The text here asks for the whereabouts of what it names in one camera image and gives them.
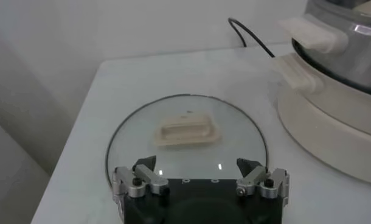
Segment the glass lid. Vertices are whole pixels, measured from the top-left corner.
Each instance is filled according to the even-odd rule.
[[[149,156],[157,156],[154,172],[164,178],[238,179],[238,158],[268,165],[263,135],[246,113],[190,94],[148,103],[119,125],[106,154],[108,180],[116,167]]]

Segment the stainless steel pot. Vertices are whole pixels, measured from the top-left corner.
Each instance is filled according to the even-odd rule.
[[[371,94],[371,14],[355,10],[368,0],[309,0],[305,16],[344,32],[348,44],[340,52],[306,49],[293,41],[297,53],[321,72]]]

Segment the bolt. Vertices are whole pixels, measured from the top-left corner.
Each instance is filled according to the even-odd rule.
[[[264,181],[264,186],[267,187],[267,188],[272,188],[273,184],[274,184],[274,181],[272,179],[266,179]]]
[[[139,177],[134,177],[133,178],[133,185],[134,186],[141,186],[141,184],[142,184],[141,178],[139,178]]]
[[[242,187],[238,187],[235,191],[237,192],[238,196],[245,196],[246,194],[246,190],[243,189]]]

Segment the metal bracket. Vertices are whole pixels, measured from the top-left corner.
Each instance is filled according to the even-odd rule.
[[[128,194],[132,198],[145,195],[146,183],[126,167],[117,167],[113,175],[113,195]]]
[[[246,177],[237,180],[237,195],[242,197],[252,195],[259,182],[264,181],[267,177],[265,167],[257,166]]]
[[[167,195],[169,193],[168,180],[157,176],[147,166],[137,165],[134,174],[150,186],[152,194]]]
[[[125,208],[124,198],[126,193],[124,191],[124,188],[120,185],[120,180],[117,178],[116,171],[117,169],[115,169],[112,175],[113,201],[118,206],[119,217],[123,222],[125,220],[125,215],[123,211]]]
[[[260,195],[264,198],[283,198],[283,205],[288,204],[290,176],[283,169],[276,169],[272,175],[260,184]]]

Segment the white cooker base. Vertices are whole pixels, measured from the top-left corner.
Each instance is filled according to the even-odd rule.
[[[371,135],[325,114],[284,86],[277,103],[280,119],[307,151],[336,169],[371,182]]]

